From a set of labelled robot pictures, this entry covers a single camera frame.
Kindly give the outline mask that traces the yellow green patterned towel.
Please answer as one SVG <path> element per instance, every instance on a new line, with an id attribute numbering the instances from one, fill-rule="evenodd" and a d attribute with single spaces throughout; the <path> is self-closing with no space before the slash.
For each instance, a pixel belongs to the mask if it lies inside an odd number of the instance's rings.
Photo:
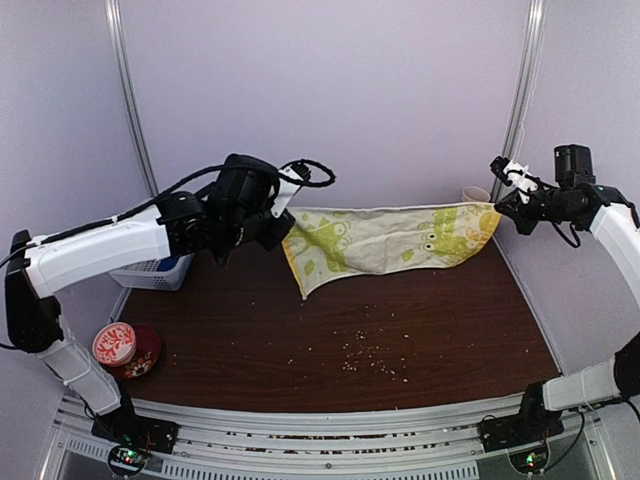
<path id="1" fill-rule="evenodd" d="M 484 248 L 501 220 L 486 202 L 291 213 L 296 223 L 282 248 L 303 299 L 348 277 L 456 267 Z"/>

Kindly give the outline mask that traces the blue towel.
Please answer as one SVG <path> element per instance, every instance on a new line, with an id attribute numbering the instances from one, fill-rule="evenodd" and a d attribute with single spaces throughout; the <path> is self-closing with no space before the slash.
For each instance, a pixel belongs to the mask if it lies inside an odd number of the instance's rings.
<path id="1" fill-rule="evenodd" d="M 179 262 L 180 258 L 179 257 L 168 257 L 165 259 L 162 259 L 159 261 L 156 270 L 158 272 L 167 272 L 170 271 L 172 269 L 174 269 L 177 265 L 177 263 Z"/>

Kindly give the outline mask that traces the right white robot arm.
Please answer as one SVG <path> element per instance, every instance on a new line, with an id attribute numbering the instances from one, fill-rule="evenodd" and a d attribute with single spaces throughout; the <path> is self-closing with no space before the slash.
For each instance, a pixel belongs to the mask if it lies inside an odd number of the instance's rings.
<path id="1" fill-rule="evenodd" d="M 587 147 L 557 146 L 552 164 L 544 181 L 514 159 L 490 163 L 507 244 L 543 242 L 519 264 L 533 270 L 525 292 L 558 372 L 525 387 L 515 413 L 481 421 L 484 440 L 540 442 L 569 412 L 639 399 L 639 209 L 597 180 Z"/>

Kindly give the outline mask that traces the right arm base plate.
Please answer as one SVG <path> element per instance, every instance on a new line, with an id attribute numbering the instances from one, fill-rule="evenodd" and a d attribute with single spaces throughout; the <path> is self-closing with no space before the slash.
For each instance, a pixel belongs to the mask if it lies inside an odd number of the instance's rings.
<path id="1" fill-rule="evenodd" d="M 484 451 L 494 452 L 543 442 L 562 434 L 564 425 L 558 412 L 543 418 L 524 414 L 496 418 L 487 416 L 479 423 L 479 432 Z"/>

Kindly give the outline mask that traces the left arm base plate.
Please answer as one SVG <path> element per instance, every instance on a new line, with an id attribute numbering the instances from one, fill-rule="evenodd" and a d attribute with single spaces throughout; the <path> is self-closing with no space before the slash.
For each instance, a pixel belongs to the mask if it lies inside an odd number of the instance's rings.
<path id="1" fill-rule="evenodd" d="M 178 430 L 175 422 L 140 415 L 131 419 L 98 416 L 91 434 L 144 452 L 171 454 Z"/>

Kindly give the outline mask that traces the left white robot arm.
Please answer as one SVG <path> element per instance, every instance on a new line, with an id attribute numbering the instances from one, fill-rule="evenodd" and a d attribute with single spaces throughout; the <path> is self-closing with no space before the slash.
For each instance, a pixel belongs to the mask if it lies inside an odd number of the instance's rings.
<path id="1" fill-rule="evenodd" d="M 108 435 L 137 442 L 142 419 L 119 382 L 63 327 L 57 293 L 136 263 L 207 250 L 223 266 L 246 243 L 271 250 L 294 226 L 287 205 L 310 178 L 303 161 L 275 167 L 231 154 L 124 213 L 48 236 L 17 232 L 1 262 L 7 349 L 37 356 Z"/>

